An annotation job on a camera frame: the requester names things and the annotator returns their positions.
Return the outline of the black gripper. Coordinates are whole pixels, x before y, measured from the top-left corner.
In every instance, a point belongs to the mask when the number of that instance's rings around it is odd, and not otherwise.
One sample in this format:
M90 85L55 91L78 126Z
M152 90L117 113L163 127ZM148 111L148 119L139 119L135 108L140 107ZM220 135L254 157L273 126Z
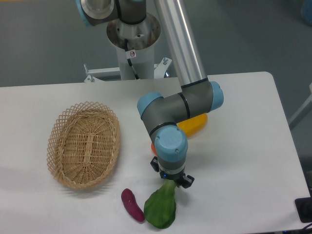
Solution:
M183 170L173 175L165 173L165 171L162 171L162 170L159 171L159 164L158 164L157 156L153 157L153 159L150 162L150 165L155 172L160 174L160 177L162 179L173 180L175 181L178 187L182 186L184 189L190 188L195 180L194 177L190 175L185 175Z

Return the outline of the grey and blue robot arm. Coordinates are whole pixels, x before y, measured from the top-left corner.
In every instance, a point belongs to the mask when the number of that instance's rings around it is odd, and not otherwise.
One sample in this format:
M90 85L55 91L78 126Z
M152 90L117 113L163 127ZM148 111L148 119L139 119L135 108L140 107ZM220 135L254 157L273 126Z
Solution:
M76 5L85 24L107 23L122 80L155 78L154 45L166 36L181 92L148 93L137 109L156 148L151 166L161 178L189 188L194 178L184 172L188 141L177 124L219 108L224 96L205 75L183 1L155 1L158 17L147 12L144 0L78 0Z

